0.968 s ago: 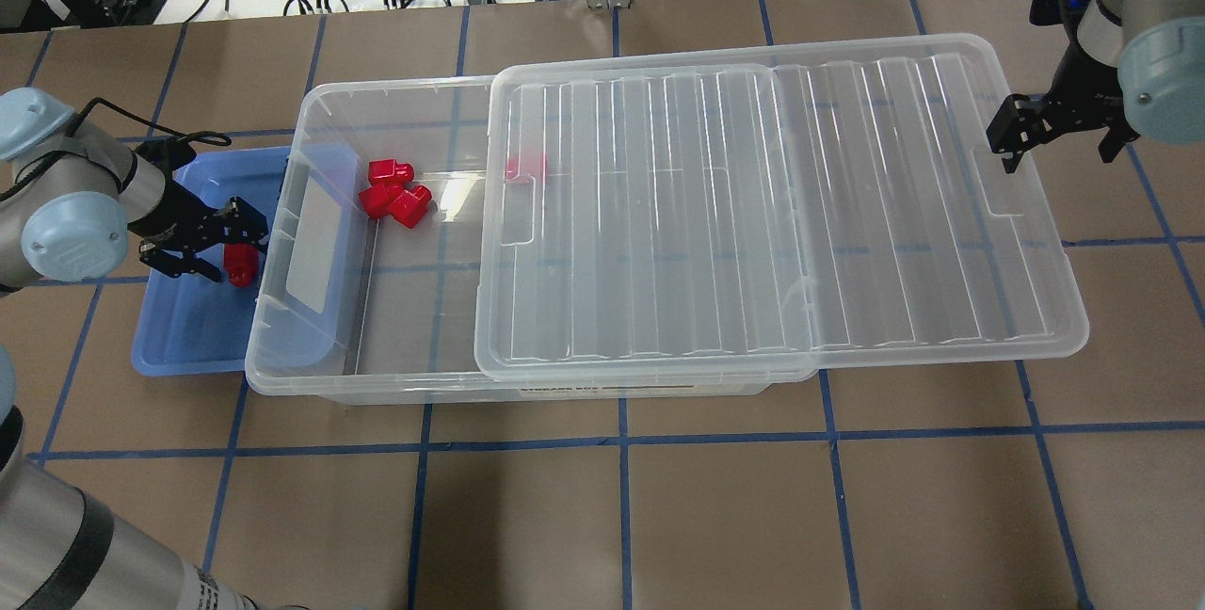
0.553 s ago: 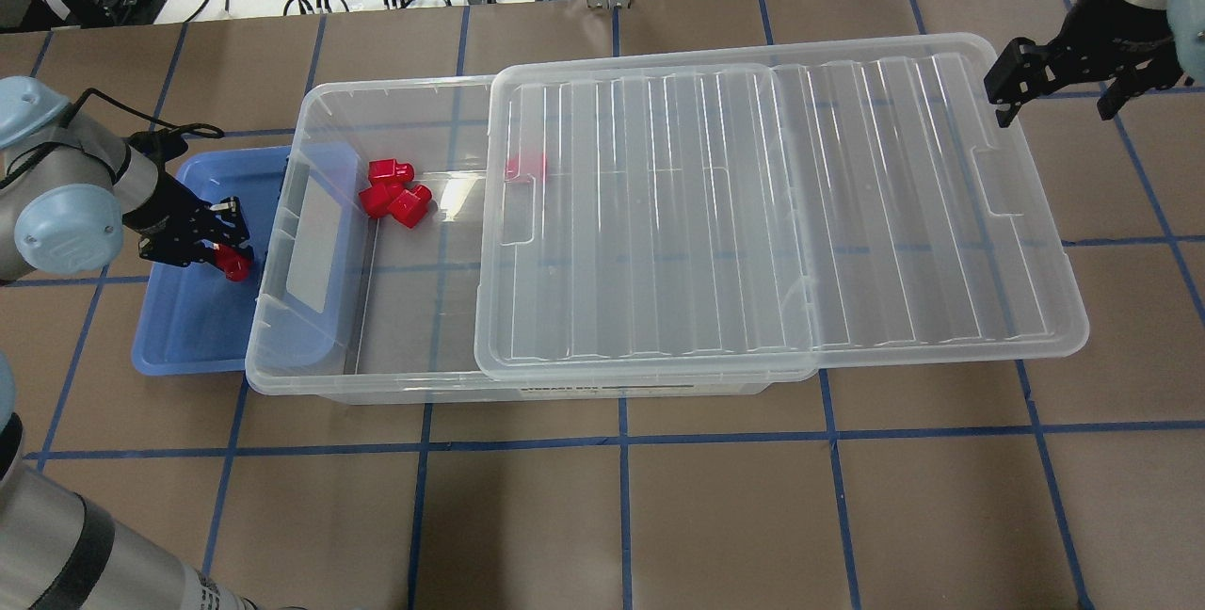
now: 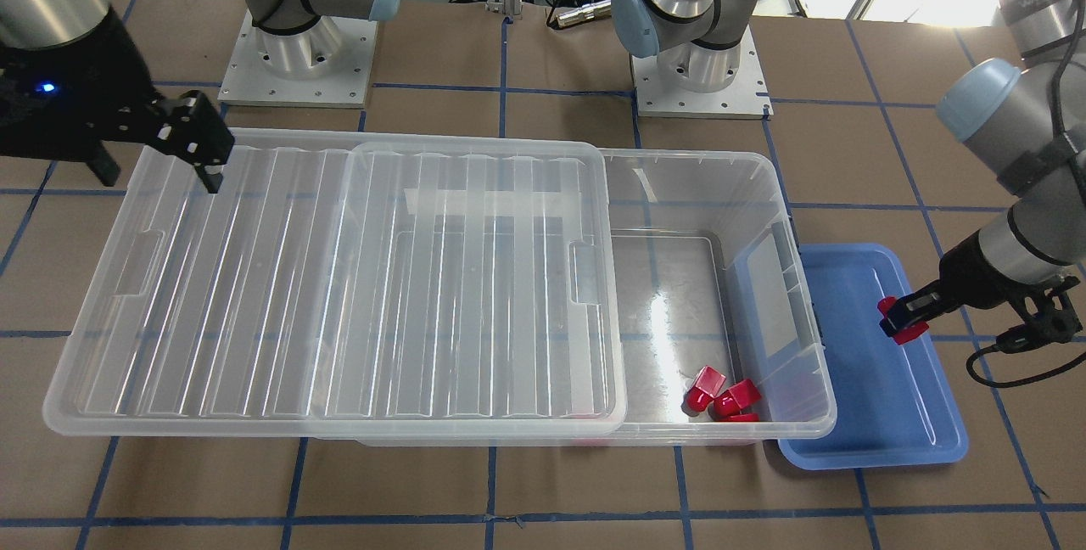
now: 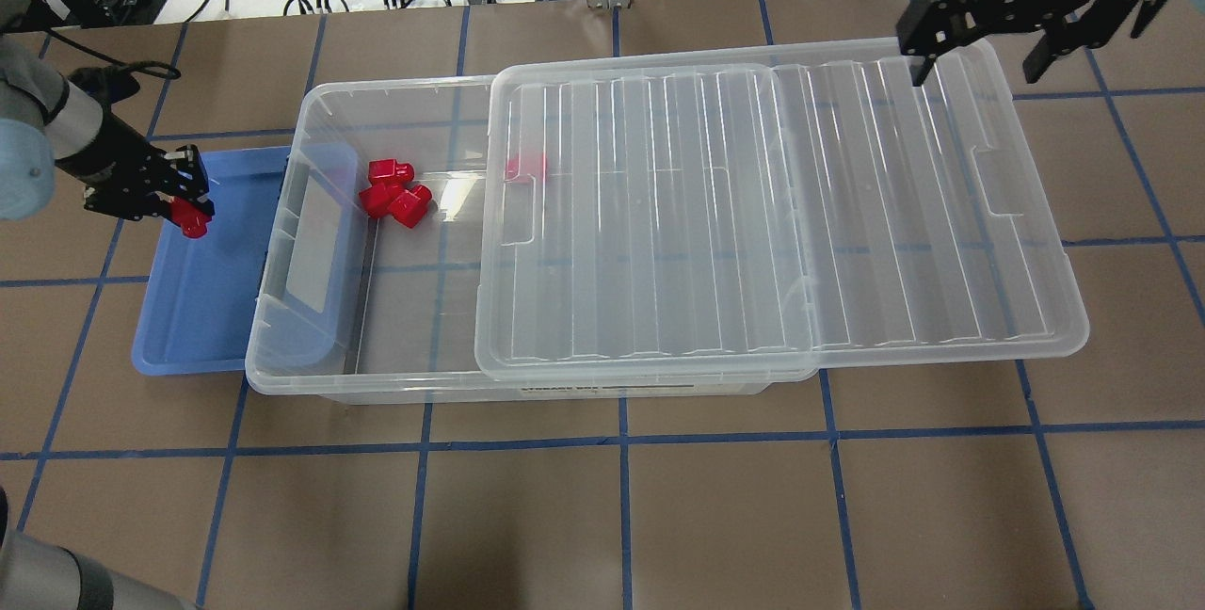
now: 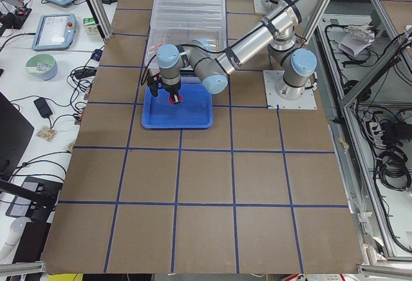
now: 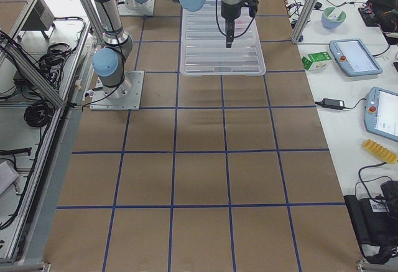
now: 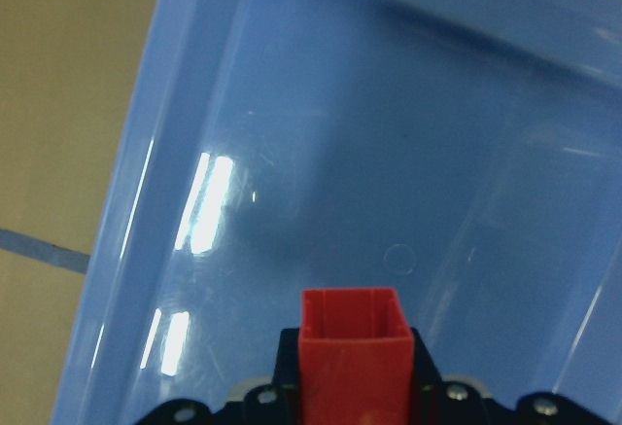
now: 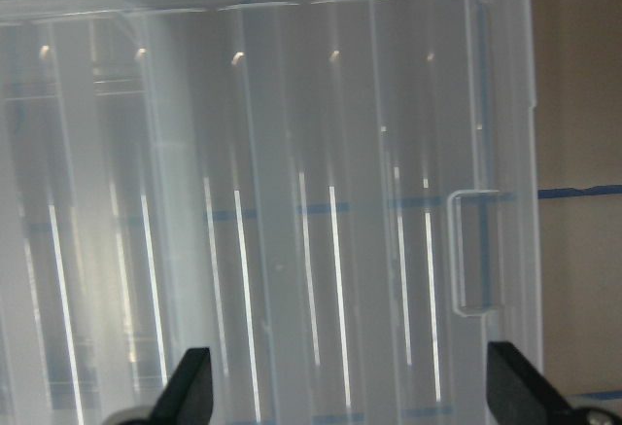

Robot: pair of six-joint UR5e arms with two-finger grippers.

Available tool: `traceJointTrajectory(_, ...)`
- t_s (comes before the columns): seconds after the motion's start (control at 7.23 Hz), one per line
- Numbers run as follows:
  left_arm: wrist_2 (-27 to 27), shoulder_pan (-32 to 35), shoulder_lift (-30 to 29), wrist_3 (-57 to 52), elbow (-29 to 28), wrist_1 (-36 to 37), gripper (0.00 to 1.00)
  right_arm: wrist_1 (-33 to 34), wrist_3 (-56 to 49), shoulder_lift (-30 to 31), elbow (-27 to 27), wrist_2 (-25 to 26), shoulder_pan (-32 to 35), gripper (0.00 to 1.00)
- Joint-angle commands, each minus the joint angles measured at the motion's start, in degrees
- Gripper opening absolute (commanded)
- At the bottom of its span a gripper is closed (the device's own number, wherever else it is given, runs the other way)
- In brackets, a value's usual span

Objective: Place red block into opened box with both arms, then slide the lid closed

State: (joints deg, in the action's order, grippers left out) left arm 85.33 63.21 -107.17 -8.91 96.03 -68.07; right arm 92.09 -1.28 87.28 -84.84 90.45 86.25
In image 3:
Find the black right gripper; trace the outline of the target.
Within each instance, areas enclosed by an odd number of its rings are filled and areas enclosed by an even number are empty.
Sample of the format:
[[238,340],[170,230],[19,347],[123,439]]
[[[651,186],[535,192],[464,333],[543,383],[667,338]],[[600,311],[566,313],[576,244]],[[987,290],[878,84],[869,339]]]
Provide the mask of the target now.
[[114,11],[81,38],[51,48],[3,46],[1,153],[4,158],[84,164],[104,186],[119,179],[106,140],[124,109],[136,115],[155,102],[155,148],[194,168],[207,193],[218,193],[233,135],[206,93],[162,98],[132,37]]

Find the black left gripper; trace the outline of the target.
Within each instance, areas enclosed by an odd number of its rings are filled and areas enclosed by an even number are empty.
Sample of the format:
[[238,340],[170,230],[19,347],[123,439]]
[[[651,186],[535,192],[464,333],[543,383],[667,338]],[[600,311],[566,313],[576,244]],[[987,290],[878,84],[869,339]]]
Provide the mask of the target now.
[[932,318],[959,309],[990,310],[1024,298],[1030,284],[1009,279],[992,267],[978,247],[954,247],[943,255],[939,276],[911,293],[885,296],[879,311],[880,329],[891,339],[915,339],[929,330]]

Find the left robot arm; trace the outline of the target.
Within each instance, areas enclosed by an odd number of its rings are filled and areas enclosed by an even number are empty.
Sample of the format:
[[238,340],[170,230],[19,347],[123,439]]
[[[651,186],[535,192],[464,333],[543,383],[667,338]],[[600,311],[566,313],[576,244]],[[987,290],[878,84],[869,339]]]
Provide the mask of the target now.
[[[756,0],[613,0],[629,54],[687,46],[736,50]],[[1083,0],[999,0],[1019,65],[988,59],[940,98],[936,114],[988,167],[1013,207],[943,255],[938,279],[882,302],[896,327],[958,307],[1051,302],[1083,262]]]

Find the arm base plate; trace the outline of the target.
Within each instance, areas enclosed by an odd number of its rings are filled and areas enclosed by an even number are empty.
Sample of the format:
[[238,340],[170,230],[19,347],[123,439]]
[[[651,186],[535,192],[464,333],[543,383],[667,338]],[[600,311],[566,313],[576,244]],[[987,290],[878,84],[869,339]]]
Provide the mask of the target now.
[[684,43],[630,59],[637,112],[658,118],[767,120],[775,115],[750,27],[725,50]]
[[364,109],[379,24],[323,17],[308,32],[261,32],[245,14],[222,75],[229,107]]

